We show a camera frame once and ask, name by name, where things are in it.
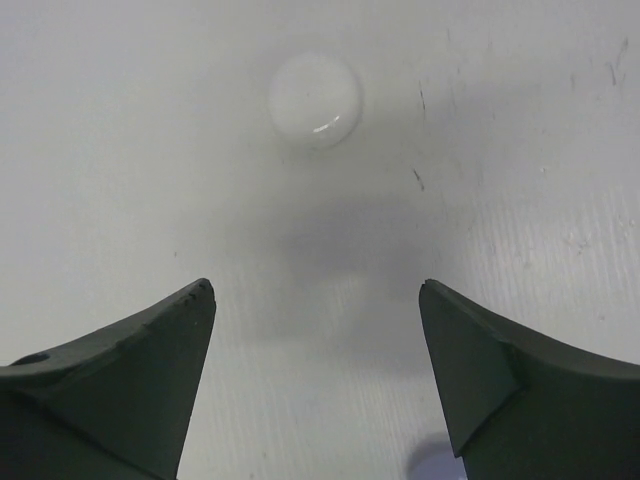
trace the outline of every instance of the white droplet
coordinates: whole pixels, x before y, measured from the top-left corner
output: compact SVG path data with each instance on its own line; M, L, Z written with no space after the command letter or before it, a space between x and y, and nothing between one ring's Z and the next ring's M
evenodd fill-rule
M269 112L276 129L297 146L335 145L358 123L362 96L344 62L319 53L288 60L276 72L269 91Z

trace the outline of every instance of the scratch mark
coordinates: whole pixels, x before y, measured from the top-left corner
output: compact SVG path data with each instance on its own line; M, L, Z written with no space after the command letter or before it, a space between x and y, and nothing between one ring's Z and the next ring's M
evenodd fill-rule
M576 248L576 255L580 256L582 253L591 247L591 235L587 235L583 239L575 239L573 233L570 233L568 236L563 238L564 243L566 243L571 248Z
M413 174L416 177L416 180L418 181L418 185L420 185L420 191L424 192L424 182L422 181L422 177L420 176L420 174L416 171L415 168L412 168L411 170L413 170Z
M476 185L478 188L484 188L484 166L482 162L478 162L476 165Z
M617 220L618 220L618 230L624 237L624 239L621 238L620 241L625 241L629 238L629 236L633 234L632 230L635 229L636 222L633 219L627 220L622 215L618 215Z
M442 211L444 212L444 221L449 223L449 209L447 208L447 201L444 198L444 192L440 190L440 203L442 203Z
M611 83L615 87L618 84L618 81L616 80L616 72L613 69L613 64L611 62L607 62L605 65L609 68L609 71L611 72Z
M453 105L453 111L458 113L458 103L456 102L456 93L453 91L453 85L449 82L449 90L451 90L451 104Z
M418 87L420 88L420 100L422 101L422 120L427 118L427 106L424 103L424 93L422 93L422 82L418 81Z
M629 50L629 37L625 37L622 45L620 46L620 52L618 53L618 58L616 60L616 70L620 68L620 64L622 63L627 50Z

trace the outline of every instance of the dark green plastic piece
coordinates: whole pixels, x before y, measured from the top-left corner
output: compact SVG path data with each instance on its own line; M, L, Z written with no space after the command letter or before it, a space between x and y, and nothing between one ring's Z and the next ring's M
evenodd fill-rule
M420 311L469 480L640 479L640 366L553 340L433 280Z
M0 368L0 479L175 480L215 309L199 280Z

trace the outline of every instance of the white surface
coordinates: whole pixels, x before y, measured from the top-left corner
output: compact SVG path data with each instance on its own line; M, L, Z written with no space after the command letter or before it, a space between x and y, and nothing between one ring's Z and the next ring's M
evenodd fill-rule
M1 361L211 278L181 480L405 478L445 428L427 277L640 362L638 18L636 0L4 1ZM266 93L310 50L365 102L306 154Z
M317 150L337 144L353 130L361 112L358 80L348 65L330 55L296 55L271 81L271 119L294 147Z

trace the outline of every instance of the small hole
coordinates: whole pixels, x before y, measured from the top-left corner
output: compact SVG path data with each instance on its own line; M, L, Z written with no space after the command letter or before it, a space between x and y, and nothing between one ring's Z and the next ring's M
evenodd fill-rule
M20 360L16 360L12 365L30 365L32 363L44 362L49 359L48 353L34 353L33 355L27 355Z

